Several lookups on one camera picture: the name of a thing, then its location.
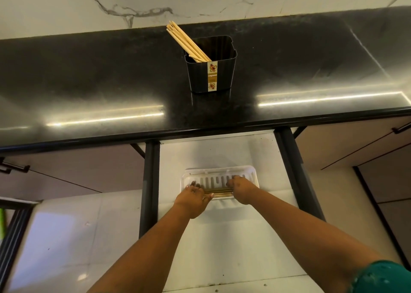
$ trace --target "chopstick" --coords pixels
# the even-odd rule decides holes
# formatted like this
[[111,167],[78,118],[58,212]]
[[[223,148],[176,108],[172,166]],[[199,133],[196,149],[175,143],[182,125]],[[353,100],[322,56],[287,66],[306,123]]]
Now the chopstick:
[[197,46],[196,43],[174,22],[167,25],[167,32],[177,41],[177,43],[195,60],[195,62],[207,62],[211,59]]

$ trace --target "slotted tray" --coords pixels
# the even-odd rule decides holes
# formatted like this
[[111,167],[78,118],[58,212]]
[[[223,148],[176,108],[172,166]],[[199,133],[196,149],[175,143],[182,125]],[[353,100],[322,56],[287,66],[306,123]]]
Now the slotted tray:
[[206,193],[213,192],[214,199],[227,199],[233,197],[233,189],[226,187],[226,182],[234,175],[247,178],[257,187],[256,170],[253,166],[234,166],[209,169],[188,169],[181,177],[180,192],[191,182],[203,185]]

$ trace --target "person's left hand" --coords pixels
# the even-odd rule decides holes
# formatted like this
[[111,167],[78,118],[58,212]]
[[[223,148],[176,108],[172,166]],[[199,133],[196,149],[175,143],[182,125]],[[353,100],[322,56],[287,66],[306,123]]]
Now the person's left hand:
[[187,185],[185,189],[180,192],[174,202],[174,206],[184,210],[190,218],[196,218],[204,212],[207,204],[213,197],[213,193],[204,195],[204,190],[200,184],[196,184],[196,182],[193,181],[191,185]]

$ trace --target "kitchen counter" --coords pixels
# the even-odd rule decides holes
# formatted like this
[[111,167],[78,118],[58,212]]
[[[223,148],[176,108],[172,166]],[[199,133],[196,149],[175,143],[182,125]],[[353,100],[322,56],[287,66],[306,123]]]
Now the kitchen counter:
[[230,91],[192,94],[165,27],[0,40],[0,154],[411,114],[411,7],[182,25],[229,35]]

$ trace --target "marble wall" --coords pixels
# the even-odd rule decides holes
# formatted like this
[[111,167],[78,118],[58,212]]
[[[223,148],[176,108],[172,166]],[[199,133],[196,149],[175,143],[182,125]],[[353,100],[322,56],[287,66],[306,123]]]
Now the marble wall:
[[409,5],[411,0],[0,0],[0,39]]

